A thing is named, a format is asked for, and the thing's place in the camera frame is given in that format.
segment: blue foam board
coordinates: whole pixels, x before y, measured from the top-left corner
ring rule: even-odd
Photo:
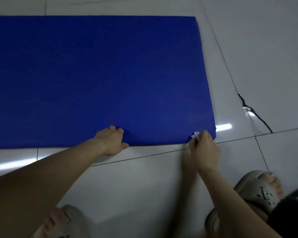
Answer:
[[[0,148],[70,147],[110,125],[131,146],[215,138],[194,17],[0,17]]]

